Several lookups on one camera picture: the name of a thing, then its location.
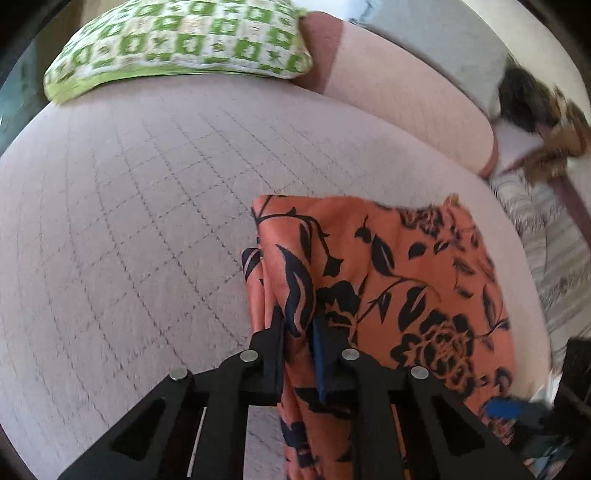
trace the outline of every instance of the throw pillow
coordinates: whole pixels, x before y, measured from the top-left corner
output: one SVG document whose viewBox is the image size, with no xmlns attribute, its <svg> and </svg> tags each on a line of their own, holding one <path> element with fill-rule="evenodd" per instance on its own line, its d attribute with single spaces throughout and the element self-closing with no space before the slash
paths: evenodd
<svg viewBox="0 0 591 480">
<path fill-rule="evenodd" d="M 132 77 L 208 72 L 291 79 L 312 67 L 291 0 L 129 0 L 79 30 L 44 77 L 63 103 Z"/>
</svg>

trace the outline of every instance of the floral print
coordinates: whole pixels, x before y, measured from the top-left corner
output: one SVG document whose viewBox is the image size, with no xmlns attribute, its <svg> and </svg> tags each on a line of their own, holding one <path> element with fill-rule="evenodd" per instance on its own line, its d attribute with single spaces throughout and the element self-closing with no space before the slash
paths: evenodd
<svg viewBox="0 0 591 480">
<path fill-rule="evenodd" d="M 495 267 L 457 196 L 422 209 L 264 196 L 252 216 L 257 246 L 242 256 L 252 328 L 285 320 L 278 409 L 287 478 L 353 478 L 349 412 L 319 399 L 310 342 L 318 311 L 382 365 L 428 368 L 510 438 L 510 424 L 481 413 L 511 386 L 511 324 Z"/>
<path fill-rule="evenodd" d="M 465 315 L 449 319 L 433 310 L 420 326 L 421 335 L 407 333 L 390 353 L 398 368 L 428 368 L 449 390 L 468 398 L 474 392 L 474 333 Z"/>
<path fill-rule="evenodd" d="M 400 220 L 402 224 L 411 230 L 419 227 L 426 235 L 437 238 L 443 227 L 443 216 L 436 207 L 420 208 L 412 210 L 399 208 Z"/>
</svg>

